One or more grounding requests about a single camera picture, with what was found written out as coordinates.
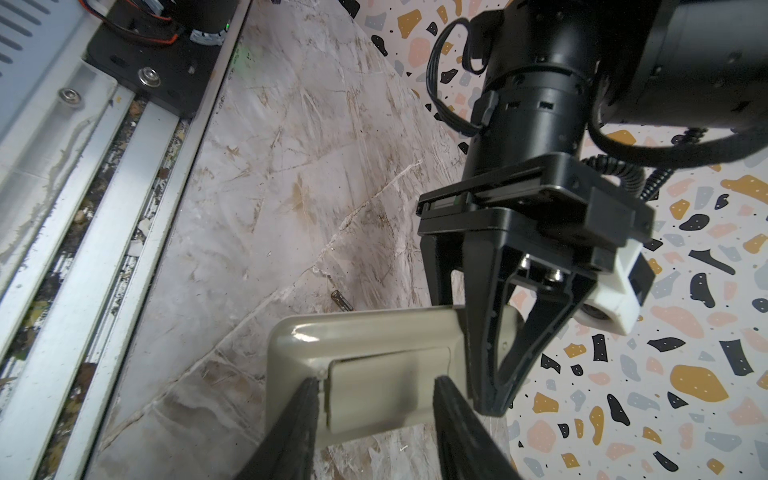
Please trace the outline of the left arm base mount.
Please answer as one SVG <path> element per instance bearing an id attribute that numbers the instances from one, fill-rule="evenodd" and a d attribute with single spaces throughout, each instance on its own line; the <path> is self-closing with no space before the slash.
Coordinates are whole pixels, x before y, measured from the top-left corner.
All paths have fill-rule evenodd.
<path id="1" fill-rule="evenodd" d="M 101 21 L 88 64 L 180 118 L 196 115 L 237 1 L 116 1 L 105 14 L 94 1 L 80 6 Z"/>

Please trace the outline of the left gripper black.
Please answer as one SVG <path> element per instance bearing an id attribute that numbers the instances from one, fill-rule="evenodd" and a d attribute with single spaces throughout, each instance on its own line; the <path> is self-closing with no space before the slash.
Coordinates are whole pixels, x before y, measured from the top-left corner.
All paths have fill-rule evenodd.
<path id="1" fill-rule="evenodd" d="M 595 289 L 598 273 L 614 269 L 618 250 L 651 239 L 654 210 L 600 171 L 565 154 L 547 154 L 422 195 L 423 219 L 468 212 L 514 211 L 543 237 L 568 247 L 569 262 L 555 281 L 549 267 L 518 271 L 524 256 L 510 229 L 420 230 L 431 302 L 452 305 L 451 275 L 464 276 L 464 343 L 473 408 L 501 417 L 514 403 L 540 355 Z M 515 337 L 502 352 L 501 327 L 511 293 L 524 287 L 536 300 L 524 321 L 513 318 Z"/>

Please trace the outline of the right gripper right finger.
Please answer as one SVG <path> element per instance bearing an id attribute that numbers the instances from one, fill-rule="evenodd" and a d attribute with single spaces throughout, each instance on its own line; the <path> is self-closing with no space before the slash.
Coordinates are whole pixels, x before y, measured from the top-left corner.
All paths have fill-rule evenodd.
<path id="1" fill-rule="evenodd" d="M 435 379 L 433 413 L 443 479 L 521 479 L 448 376 Z"/>

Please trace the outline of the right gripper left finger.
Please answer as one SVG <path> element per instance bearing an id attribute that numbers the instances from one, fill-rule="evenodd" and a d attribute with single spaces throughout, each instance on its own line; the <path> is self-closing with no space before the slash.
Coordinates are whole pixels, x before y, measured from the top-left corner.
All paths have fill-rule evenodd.
<path id="1" fill-rule="evenodd" d="M 318 415 L 319 381 L 307 378 L 235 478 L 310 479 Z"/>

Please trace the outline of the white remote control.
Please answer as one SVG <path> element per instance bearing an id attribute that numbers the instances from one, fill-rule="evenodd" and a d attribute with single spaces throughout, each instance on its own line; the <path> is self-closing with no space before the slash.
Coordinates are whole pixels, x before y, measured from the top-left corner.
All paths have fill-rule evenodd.
<path id="1" fill-rule="evenodd" d="M 471 398 L 462 307 L 296 315 L 267 346 L 267 431 L 301 382 L 319 381 L 316 444 L 356 440 L 434 420 L 434 380 Z"/>

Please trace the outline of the remote battery cover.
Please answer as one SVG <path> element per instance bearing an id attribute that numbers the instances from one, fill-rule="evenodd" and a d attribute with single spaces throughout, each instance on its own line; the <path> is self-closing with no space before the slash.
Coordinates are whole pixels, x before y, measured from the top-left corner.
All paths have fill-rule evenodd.
<path id="1" fill-rule="evenodd" d="M 434 379 L 448 373 L 446 347 L 333 363 L 326 402 L 330 444 L 430 421 Z"/>

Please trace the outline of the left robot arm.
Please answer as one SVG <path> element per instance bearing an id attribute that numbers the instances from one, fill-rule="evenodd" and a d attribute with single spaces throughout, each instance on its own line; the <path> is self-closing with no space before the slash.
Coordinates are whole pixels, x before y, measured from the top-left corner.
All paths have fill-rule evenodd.
<path id="1" fill-rule="evenodd" d="M 483 77 L 462 179 L 417 204 L 430 298 L 465 288 L 468 395 L 501 416 L 571 318 L 634 325 L 654 280 L 647 168 L 675 172 L 767 146 L 763 1 L 516 1 L 462 19 L 463 68 Z"/>

